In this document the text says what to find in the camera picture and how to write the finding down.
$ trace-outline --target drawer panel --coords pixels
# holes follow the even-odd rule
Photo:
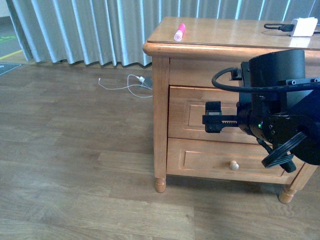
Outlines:
[[[296,158],[295,172],[287,173],[280,166],[266,169],[261,161],[267,155],[266,150],[259,145],[169,138],[167,173],[288,184],[303,165],[303,162]],[[237,170],[229,168],[231,161],[238,163]]]
[[[237,67],[241,62],[170,59],[169,84],[175,86],[191,86],[214,88],[213,76],[223,69]],[[238,81],[230,81],[230,73],[219,77],[218,82],[226,85],[239,86]]]
[[[238,127],[225,127],[221,133],[207,133],[202,124],[208,101],[221,101],[224,115],[236,115],[239,94],[216,88],[170,87],[169,138],[211,140],[257,144],[256,138],[242,132]]]

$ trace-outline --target drawer knob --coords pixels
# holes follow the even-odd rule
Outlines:
[[[229,168],[231,170],[238,170],[239,169],[239,164],[236,161],[230,161],[229,163]]]

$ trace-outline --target black cable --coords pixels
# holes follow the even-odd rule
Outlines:
[[[262,139],[259,139],[259,138],[257,138],[256,140],[257,140],[257,142],[258,142],[262,147],[264,147],[264,149],[265,149],[269,154],[271,154],[271,153],[273,152],[272,148],[269,147],[269,146],[266,144],[265,141],[263,141]],[[271,168],[271,167],[276,166],[276,165],[285,164],[285,163],[291,161],[293,158],[294,158],[294,155],[293,155],[293,154],[288,155],[288,154],[285,152],[283,156],[280,156],[280,157],[278,157],[277,159],[275,159],[275,160],[268,166],[268,168]]]
[[[283,23],[266,23],[263,27],[265,29],[277,29],[282,32],[291,32],[294,29],[295,25],[294,24],[283,24]]]
[[[215,74],[212,78],[212,85],[218,89],[222,89],[229,92],[236,93],[288,93],[288,92],[297,92],[305,90],[314,90],[320,89],[320,82],[310,82],[303,84],[294,84],[294,85],[283,85],[283,86],[263,86],[263,87],[242,87],[242,86],[230,86],[224,85],[217,82],[217,79],[223,74],[231,73],[238,71],[237,67],[229,67],[224,70],[221,70]]]
[[[273,150],[265,159],[263,159],[262,160],[263,166],[266,168],[270,168],[272,166],[283,164],[290,161],[292,158],[289,159],[287,158],[287,156],[285,156],[287,152],[292,150],[296,146],[298,146],[307,137],[308,136],[304,134],[302,131],[297,133],[292,138],[290,138],[287,142],[285,142],[282,146]]]

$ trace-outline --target curtain fold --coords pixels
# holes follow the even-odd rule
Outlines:
[[[166,16],[276,21],[320,17],[320,0],[6,1],[27,60],[86,65],[149,64],[142,46]]]

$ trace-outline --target pink marker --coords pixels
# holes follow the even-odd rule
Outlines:
[[[174,40],[175,41],[181,41],[182,40],[182,37],[185,33],[185,29],[186,29],[186,26],[184,23],[181,23],[180,26],[178,27],[178,31],[176,31],[175,35],[174,35]]]

